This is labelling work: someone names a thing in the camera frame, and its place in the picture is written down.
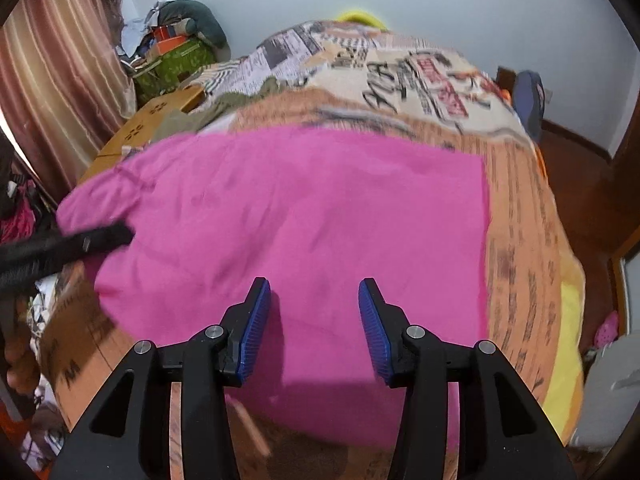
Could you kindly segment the person's left hand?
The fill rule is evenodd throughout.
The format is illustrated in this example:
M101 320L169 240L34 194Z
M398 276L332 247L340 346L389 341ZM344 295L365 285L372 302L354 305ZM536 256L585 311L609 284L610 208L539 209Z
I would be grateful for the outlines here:
M9 364L6 381L21 396L32 396L40 381L39 364L30 346L32 332L26 322L27 311L28 300L17 298L12 332L6 337L4 347L4 357Z

